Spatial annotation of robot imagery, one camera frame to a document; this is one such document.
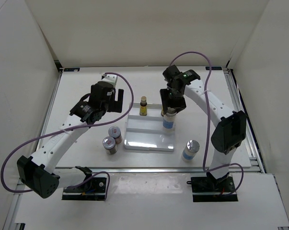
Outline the blue label jar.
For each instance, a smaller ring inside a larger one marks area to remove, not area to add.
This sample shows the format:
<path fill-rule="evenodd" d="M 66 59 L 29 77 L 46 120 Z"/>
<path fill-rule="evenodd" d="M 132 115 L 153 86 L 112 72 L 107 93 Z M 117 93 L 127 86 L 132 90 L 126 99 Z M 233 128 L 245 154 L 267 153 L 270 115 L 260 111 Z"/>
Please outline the blue label jar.
<path fill-rule="evenodd" d="M 163 128 L 165 131 L 172 132 L 175 130 L 175 118 L 177 113 L 166 113 L 163 116 Z"/>
<path fill-rule="evenodd" d="M 182 152 L 181 158 L 183 161 L 192 161 L 200 149 L 200 144 L 196 140 L 189 140 Z"/>

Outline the blue label jar front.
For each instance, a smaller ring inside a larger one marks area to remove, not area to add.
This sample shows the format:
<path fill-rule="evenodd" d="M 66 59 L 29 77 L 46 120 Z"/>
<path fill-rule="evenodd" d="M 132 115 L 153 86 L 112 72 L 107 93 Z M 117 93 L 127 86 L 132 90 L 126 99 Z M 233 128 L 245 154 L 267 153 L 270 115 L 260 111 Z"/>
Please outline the blue label jar front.
<path fill-rule="evenodd" d="M 196 140 L 189 140 L 182 152 L 181 158 L 183 161 L 192 161 L 200 149 L 200 144 Z"/>

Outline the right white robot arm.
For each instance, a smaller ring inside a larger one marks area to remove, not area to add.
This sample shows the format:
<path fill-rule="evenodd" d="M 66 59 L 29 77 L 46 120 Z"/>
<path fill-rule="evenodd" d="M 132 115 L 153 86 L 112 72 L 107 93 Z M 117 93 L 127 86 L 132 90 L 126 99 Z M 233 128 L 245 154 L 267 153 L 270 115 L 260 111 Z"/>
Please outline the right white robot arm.
<path fill-rule="evenodd" d="M 160 89 L 164 127 L 170 128 L 170 118 L 186 109 L 185 98 L 195 102 L 208 116 L 208 124 L 215 130 L 208 135 L 208 143 L 214 147 L 212 162 L 206 172 L 206 186 L 216 192 L 223 187 L 229 175 L 234 152 L 246 136 L 246 114 L 234 111 L 205 89 L 204 82 L 194 70 L 181 72 L 175 65 L 163 73 L 167 87 Z"/>

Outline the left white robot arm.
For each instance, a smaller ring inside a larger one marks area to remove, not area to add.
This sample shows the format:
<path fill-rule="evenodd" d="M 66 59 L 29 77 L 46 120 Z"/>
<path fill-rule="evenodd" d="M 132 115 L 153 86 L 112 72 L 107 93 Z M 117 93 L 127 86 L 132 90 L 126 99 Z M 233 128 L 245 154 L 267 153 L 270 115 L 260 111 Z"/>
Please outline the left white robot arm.
<path fill-rule="evenodd" d="M 61 133 L 52 135 L 29 157 L 18 159 L 21 181 L 42 198 L 48 198 L 56 189 L 64 187 L 63 177 L 54 173 L 56 165 L 77 139 L 89 130 L 89 125 L 99 121 L 107 112 L 122 111 L 123 95 L 122 89 L 116 90 L 116 79 L 93 84 L 90 93 L 81 97 L 70 110 Z"/>

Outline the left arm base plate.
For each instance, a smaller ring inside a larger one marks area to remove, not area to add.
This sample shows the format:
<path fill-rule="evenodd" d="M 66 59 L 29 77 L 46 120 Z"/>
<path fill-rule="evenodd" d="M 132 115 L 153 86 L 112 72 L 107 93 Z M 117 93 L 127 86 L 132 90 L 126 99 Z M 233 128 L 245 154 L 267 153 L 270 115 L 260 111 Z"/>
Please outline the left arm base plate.
<path fill-rule="evenodd" d="M 76 188 L 64 188 L 62 200 L 66 201 L 105 201 L 110 176 L 98 173 L 89 182 Z"/>

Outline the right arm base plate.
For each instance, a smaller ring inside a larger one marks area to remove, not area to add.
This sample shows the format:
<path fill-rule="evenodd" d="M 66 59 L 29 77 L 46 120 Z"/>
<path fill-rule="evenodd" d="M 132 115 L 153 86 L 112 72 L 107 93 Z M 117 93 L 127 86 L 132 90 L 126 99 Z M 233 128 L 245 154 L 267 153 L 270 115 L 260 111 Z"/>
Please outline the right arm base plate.
<path fill-rule="evenodd" d="M 231 176 L 218 185 L 208 177 L 191 177 L 186 183 L 191 186 L 193 202 L 238 202 Z"/>

